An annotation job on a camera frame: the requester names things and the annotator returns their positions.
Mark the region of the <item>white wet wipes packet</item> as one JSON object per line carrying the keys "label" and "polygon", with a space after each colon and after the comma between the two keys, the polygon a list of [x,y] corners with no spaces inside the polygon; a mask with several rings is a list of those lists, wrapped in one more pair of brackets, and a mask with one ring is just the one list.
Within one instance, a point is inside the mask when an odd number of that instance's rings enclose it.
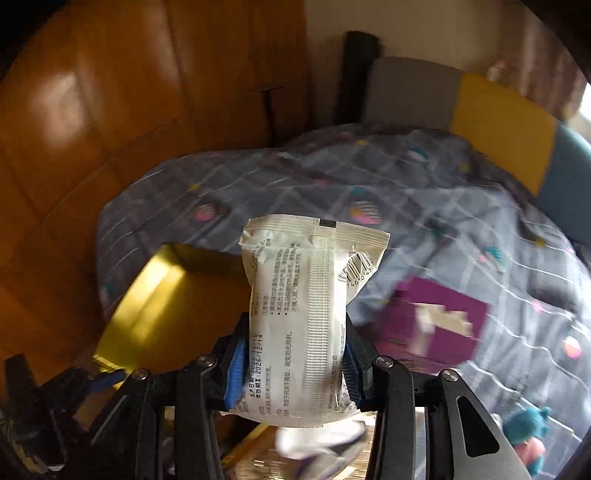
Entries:
{"label": "white wet wipes packet", "polygon": [[297,428],[356,414],[342,373],[346,307],[389,242],[378,229],[304,216],[247,222],[239,245],[252,288],[249,371],[226,401],[230,412]]}

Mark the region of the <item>ornate gold tissue box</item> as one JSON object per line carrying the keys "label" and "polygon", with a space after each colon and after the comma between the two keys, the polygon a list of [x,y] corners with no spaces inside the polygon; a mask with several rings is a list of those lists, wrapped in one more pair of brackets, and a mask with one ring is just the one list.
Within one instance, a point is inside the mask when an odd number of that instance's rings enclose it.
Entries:
{"label": "ornate gold tissue box", "polygon": [[243,436],[221,464],[228,479],[363,479],[378,416],[358,413],[318,428],[259,424]]}

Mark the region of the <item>purple cardboard box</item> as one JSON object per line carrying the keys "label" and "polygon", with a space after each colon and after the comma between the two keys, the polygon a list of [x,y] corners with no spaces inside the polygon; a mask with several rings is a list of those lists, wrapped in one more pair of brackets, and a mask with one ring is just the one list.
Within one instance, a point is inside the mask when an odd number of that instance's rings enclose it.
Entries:
{"label": "purple cardboard box", "polygon": [[481,342],[489,305],[435,281],[398,284],[375,323],[377,351],[412,371],[437,374],[470,360]]}

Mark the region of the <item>gold metal tray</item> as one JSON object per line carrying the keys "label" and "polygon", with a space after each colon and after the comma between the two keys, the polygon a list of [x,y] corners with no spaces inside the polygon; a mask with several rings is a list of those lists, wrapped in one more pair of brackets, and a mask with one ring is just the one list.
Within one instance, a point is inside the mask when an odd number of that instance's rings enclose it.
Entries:
{"label": "gold metal tray", "polygon": [[231,334],[249,298],[239,256],[163,244],[119,302],[93,359],[104,370],[175,370]]}

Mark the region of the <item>grey plaid bed quilt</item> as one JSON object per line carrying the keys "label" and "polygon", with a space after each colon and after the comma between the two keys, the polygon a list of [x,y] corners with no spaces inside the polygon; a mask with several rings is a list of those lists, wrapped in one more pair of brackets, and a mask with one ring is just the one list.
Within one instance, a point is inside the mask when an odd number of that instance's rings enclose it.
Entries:
{"label": "grey plaid bed quilt", "polygon": [[97,270],[111,315],[165,242],[238,254],[245,223],[293,214],[387,231],[378,272],[351,316],[372,321],[417,275],[484,301],[489,318],[464,379],[492,412],[551,411],[540,477],[552,479],[590,426],[590,253],[464,139],[345,125],[279,149],[160,162],[102,209]]}

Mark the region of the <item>grey yellow blue headboard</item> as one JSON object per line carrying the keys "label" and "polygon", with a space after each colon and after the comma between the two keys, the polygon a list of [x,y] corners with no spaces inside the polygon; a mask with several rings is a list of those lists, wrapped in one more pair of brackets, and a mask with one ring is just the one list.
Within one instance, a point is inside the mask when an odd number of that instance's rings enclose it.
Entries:
{"label": "grey yellow blue headboard", "polygon": [[513,175],[570,239],[590,243],[590,145],[517,92],[437,63],[377,59],[367,122],[446,130]]}

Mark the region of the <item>black rolled mat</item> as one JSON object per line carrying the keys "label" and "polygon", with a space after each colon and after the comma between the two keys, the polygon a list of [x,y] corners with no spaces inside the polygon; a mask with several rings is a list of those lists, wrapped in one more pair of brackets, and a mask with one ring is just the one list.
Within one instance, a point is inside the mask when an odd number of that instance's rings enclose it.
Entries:
{"label": "black rolled mat", "polygon": [[337,98],[332,112],[332,123],[335,125],[363,120],[370,74],[382,51],[377,36],[362,31],[346,32]]}

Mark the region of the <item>wooden wardrobe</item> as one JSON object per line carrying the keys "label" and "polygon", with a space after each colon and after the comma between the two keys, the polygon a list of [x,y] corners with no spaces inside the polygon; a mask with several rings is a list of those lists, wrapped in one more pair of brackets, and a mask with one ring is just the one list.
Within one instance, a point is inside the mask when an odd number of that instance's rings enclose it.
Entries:
{"label": "wooden wardrobe", "polygon": [[262,148],[310,113],[301,1],[73,1],[1,82],[1,355],[38,381],[101,334],[103,205],[156,164]]}

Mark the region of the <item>pink left curtain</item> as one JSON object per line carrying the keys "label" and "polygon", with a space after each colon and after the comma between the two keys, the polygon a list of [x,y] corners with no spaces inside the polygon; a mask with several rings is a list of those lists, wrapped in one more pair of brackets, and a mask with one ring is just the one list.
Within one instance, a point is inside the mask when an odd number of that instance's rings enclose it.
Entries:
{"label": "pink left curtain", "polygon": [[557,35],[519,1],[503,4],[499,32],[498,53],[486,78],[559,120],[575,116],[587,80]]}

